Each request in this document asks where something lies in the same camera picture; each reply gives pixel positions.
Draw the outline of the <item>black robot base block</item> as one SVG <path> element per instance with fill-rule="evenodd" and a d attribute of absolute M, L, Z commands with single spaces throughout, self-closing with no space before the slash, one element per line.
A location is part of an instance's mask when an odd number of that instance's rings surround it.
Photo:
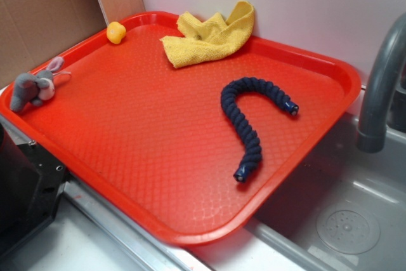
<path fill-rule="evenodd" d="M 50 225 L 66 166 L 36 142 L 16 144 L 1 127 L 1 259 Z"/>

